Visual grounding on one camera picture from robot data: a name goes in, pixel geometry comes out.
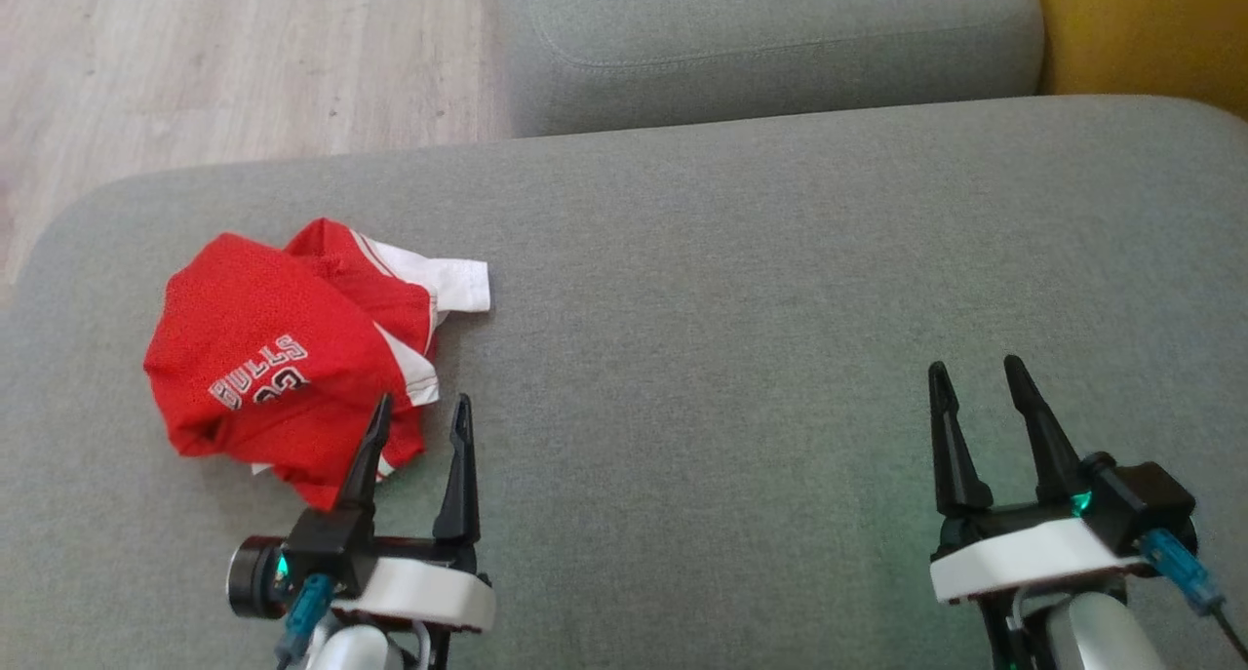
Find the gray sofa cushion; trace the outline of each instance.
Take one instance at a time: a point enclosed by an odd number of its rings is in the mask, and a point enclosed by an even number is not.
[[[519,136],[1033,91],[1037,0],[498,0]]]
[[[256,163],[104,187],[47,231],[4,318],[4,668],[268,668],[226,564],[300,503],[183,460],[140,363],[170,273],[218,231],[311,217],[492,265],[442,328],[474,398],[498,628],[469,668],[971,668],[940,608],[925,372],[945,359],[998,500],[1032,477],[1001,358],[1076,447],[1154,458],[1199,498],[1248,618],[1248,125],[1071,97],[820,114]],[[379,488],[423,535],[448,462]],[[1233,668],[1164,584],[1133,601],[1172,661]]]

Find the stitching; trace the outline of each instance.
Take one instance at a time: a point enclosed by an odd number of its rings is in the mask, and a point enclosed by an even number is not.
[[[535,0],[529,0],[529,4],[535,4]],[[1018,21],[1018,16],[1006,16],[1003,20],[991,20],[980,21],[975,25],[960,25],[960,26],[946,26],[943,29],[914,29],[909,31],[886,31],[886,34],[864,34],[852,36],[839,36],[839,37],[821,37],[802,40],[802,42],[773,42],[758,45],[758,47],[738,47],[729,49],[729,51],[695,51],[684,54],[683,56],[659,56],[649,57],[649,60],[620,60],[620,61],[607,61],[607,60],[582,60],[582,57],[572,56],[572,54],[563,51],[558,47],[547,32],[544,25],[540,25],[540,16],[537,9],[533,9],[529,22],[533,26],[534,34],[547,45],[549,52],[553,56],[562,60],[565,65],[578,67],[580,70],[605,70],[605,69],[628,69],[628,70],[659,70],[663,67],[680,67],[689,65],[691,61],[696,60],[729,60],[729,57],[761,57],[771,56],[771,54],[784,52],[784,51],[796,51],[801,47],[829,47],[829,45],[842,44],[842,42],[859,42],[859,40],[870,39],[882,39],[882,37],[896,37],[896,36],[914,36],[922,34],[953,34],[953,31],[966,31],[972,29],[982,29],[985,26],[1000,26],[1010,25],[1011,21]]]

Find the gray fabric surface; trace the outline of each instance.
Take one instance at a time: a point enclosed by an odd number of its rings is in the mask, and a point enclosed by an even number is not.
[[[165,440],[140,364],[170,273],[218,231],[316,216],[492,265],[439,336],[474,398],[472,668],[980,668],[932,600],[925,371],[948,363],[998,502],[1031,493],[1001,358],[1080,450],[1199,498],[1248,623],[1248,125],[1152,97],[1026,97],[256,163],[106,186],[44,236],[4,316],[4,668],[268,668],[226,564],[300,504]],[[432,453],[379,488],[423,535]],[[1177,666],[1234,668],[1162,583],[1133,603]]]
[[[519,136],[1035,91],[1038,0],[497,0]]]

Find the black cable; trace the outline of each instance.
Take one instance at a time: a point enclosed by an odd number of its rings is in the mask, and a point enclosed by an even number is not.
[[[1222,628],[1222,634],[1227,635],[1227,640],[1231,641],[1232,648],[1236,649],[1239,658],[1243,658],[1243,661],[1248,664],[1248,648],[1244,648],[1243,639],[1239,638],[1239,634],[1236,634],[1236,630],[1231,626],[1231,621],[1227,620],[1227,615],[1222,613],[1222,605],[1214,605],[1209,610],[1209,614],[1213,614],[1213,618],[1218,621],[1218,626]]]

